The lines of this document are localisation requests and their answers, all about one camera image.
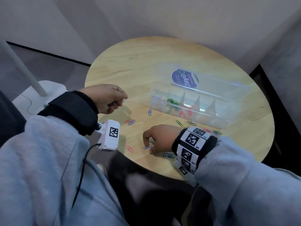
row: gray sweatshirt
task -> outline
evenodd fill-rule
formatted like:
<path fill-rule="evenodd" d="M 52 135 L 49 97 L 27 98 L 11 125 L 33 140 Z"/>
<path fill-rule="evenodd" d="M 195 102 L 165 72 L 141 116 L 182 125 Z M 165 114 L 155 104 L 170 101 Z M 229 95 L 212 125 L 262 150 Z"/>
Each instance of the gray sweatshirt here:
<path fill-rule="evenodd" d="M 33 116 L 0 149 L 1 225 L 128 225 L 105 176 L 87 161 L 88 140 L 55 117 Z M 213 197 L 214 225 L 301 225 L 301 182 L 257 162 L 229 138 L 200 162 L 199 184 Z"/>

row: plastic storage box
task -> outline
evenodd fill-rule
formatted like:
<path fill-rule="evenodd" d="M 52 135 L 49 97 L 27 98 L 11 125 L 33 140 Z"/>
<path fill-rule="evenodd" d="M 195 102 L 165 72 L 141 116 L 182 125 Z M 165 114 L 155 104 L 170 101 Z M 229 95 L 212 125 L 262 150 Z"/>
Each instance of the plastic storage box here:
<path fill-rule="evenodd" d="M 195 73 L 176 65 L 159 64 L 150 91 L 150 108 L 215 128 L 235 119 L 232 102 L 249 87 Z"/>

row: round wooden table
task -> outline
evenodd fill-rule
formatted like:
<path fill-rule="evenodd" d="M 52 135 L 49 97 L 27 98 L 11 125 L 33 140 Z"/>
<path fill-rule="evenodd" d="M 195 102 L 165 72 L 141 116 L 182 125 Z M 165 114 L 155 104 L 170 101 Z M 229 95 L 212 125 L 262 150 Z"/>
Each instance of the round wooden table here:
<path fill-rule="evenodd" d="M 202 45 L 169 37 L 141 37 L 115 44 L 100 54 L 90 67 L 85 86 L 101 83 L 115 84 L 126 91 L 129 98 L 123 106 L 109 115 L 99 115 L 99 121 L 116 120 L 121 124 L 118 150 L 142 167 L 160 175 L 184 180 L 163 154 L 153 156 L 144 149 L 142 134 L 158 124 L 184 126 L 187 120 L 153 110 L 148 115 L 150 90 L 159 63 L 177 64 L 185 69 L 204 73 L 248 87 L 248 95 L 236 102 L 240 109 L 236 120 L 226 129 L 214 129 L 230 136 L 236 144 L 253 153 L 262 161 L 274 138 L 274 120 L 267 99 L 258 85 L 241 68 L 222 55 Z M 124 122 L 135 119 L 132 125 Z"/>

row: white sensor device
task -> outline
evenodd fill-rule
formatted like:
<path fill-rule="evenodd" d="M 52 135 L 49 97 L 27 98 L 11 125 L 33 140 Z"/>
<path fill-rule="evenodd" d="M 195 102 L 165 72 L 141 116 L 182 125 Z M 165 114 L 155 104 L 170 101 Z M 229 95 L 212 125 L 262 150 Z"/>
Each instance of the white sensor device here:
<path fill-rule="evenodd" d="M 119 142 L 119 132 L 120 132 L 120 124 L 115 120 L 107 120 L 101 125 L 100 130 L 96 130 L 100 134 L 100 138 L 98 143 L 101 143 L 98 146 L 99 150 L 107 149 L 107 150 L 116 150 Z"/>

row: gray sleeve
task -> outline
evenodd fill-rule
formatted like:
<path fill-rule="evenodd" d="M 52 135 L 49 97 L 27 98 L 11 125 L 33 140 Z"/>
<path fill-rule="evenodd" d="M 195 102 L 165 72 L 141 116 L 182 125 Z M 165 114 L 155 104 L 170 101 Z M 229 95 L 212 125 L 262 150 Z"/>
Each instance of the gray sleeve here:
<path fill-rule="evenodd" d="M 301 225 L 301 181 L 254 159 L 228 137 L 195 173 L 213 198 L 221 225 Z"/>
<path fill-rule="evenodd" d="M 77 172 L 89 147 L 55 117 L 33 116 L 0 149 L 2 225 L 59 225 L 72 206 Z"/>

